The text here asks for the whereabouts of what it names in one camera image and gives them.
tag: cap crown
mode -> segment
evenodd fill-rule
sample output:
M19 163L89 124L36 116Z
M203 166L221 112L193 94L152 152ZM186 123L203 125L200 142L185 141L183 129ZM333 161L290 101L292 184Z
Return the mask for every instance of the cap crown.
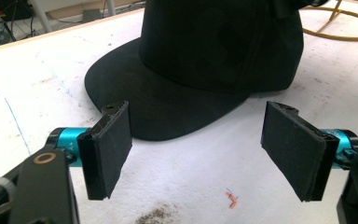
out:
M298 14L276 20L266 0L148 0L139 56L162 76L212 91L277 91L303 49Z

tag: blue anodized part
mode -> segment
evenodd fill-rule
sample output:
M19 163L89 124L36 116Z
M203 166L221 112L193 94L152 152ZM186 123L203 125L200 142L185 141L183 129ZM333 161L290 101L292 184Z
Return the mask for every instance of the blue anodized part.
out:
M342 160L344 160L342 158L343 154L350 155L350 154L355 154L356 153L356 151L353 150L353 148L352 148L351 140L341 130L339 130L339 129L321 129L321 131L324 132L324 133L332 134L336 138L339 139L339 144L338 144L337 152L336 152L336 158L337 159L342 161ZM333 163L333 168L337 169L337 168L341 168L341 167L334 162Z
M76 161L70 164L72 167L81 167L81 159L77 137L84 133L88 128L65 128L58 139L57 147L65 147L68 152L76 156Z

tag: black baseball cap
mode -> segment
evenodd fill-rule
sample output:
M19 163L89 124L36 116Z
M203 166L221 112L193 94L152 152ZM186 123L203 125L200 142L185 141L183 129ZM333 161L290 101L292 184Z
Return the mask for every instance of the black baseball cap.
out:
M214 122L251 92L281 91L303 50L297 13L271 16L267 0L147 0L142 35L88 71L91 101L130 102L131 134L163 141Z

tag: scratch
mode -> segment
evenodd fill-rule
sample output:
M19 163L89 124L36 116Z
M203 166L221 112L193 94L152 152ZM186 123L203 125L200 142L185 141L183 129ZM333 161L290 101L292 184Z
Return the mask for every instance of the scratch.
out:
M234 209L235 206L237 206L237 199L238 197L235 197L231 190L227 189L228 192L226 192L226 195L228 196L228 198L232 201L231 205L229 206L230 209Z
M42 50L39 50L34 57L35 57L35 58L38 58L38 57L39 57L39 53L40 53L41 51L42 51Z
M19 130L19 132L20 132L20 135L21 135L22 141L24 142L25 146L27 147L28 154L29 154L29 155L31 155L31 150L30 150L30 148L28 147L27 142L25 141L25 138L24 138L24 135L22 134L22 131L21 131L20 125L19 125L19 123L17 122L16 116L14 115L13 110L11 109L11 106L10 106L10 104L8 103L8 101L7 101L7 98L6 98L6 97L5 97L5 102L7 103L7 107L8 107L8 109L10 110L10 113L11 113L11 115L13 116L14 121L16 122L17 129L18 129L18 130Z
M90 41L90 40L88 40L88 39L86 39L86 38L84 38L84 37L82 37L82 36L80 36L80 35L76 35L76 36L74 36L74 38L79 38L79 39L81 39L82 41L88 42L88 43L91 43L91 44L94 44L94 43L95 43L94 41Z

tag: stain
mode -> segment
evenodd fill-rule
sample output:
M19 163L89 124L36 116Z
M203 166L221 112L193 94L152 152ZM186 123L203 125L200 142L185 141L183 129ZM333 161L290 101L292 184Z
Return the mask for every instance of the stain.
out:
M49 77L49 78L47 78L47 79L40 80L38 83L39 83L39 84L44 84L44 83L50 82L50 81L52 81L52 80L54 80L54 78L53 78L53 77Z
M11 135L9 138L18 138L21 137L21 135L19 133Z
M318 83L322 83L322 81L319 78L315 78L315 81Z
M298 91L303 91L305 90L305 86L301 85L300 83L293 83L293 89L298 90Z
M95 120L96 120L96 118L88 119L88 120L86 120L86 121L81 122L81 123L80 123L80 126L81 126L81 127L92 126L92 125L94 125Z
M177 207L169 206L167 204L159 205L148 214L136 219L135 224L178 224L180 219L178 217Z
M314 95L313 98L317 99L317 100L323 102L325 105L327 105L329 103L329 100L330 100L331 97L328 96L328 95L320 94L319 96Z

